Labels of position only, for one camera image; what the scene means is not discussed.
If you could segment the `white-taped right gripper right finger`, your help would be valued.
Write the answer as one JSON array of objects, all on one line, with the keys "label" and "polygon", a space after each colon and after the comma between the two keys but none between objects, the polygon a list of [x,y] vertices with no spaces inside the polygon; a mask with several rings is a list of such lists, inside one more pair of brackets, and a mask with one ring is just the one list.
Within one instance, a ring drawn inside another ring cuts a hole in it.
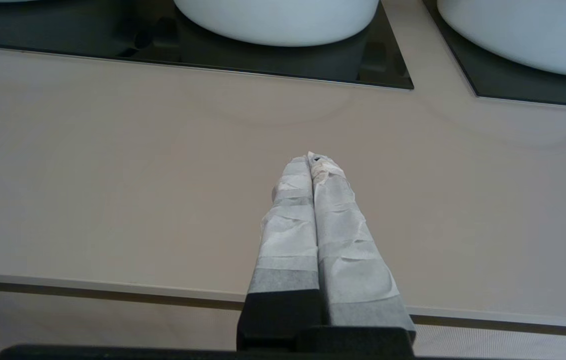
[{"label": "white-taped right gripper right finger", "polygon": [[326,155],[308,153],[321,289],[333,327],[416,327],[369,230],[346,174]]}]

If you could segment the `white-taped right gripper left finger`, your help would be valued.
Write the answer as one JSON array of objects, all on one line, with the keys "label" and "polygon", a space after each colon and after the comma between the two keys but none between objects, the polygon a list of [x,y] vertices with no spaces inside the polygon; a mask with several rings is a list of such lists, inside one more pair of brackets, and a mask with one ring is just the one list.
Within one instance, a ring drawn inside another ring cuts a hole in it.
[{"label": "white-taped right gripper left finger", "polygon": [[239,347],[292,347],[323,321],[317,225],[308,158],[295,157],[273,189],[237,324]]}]

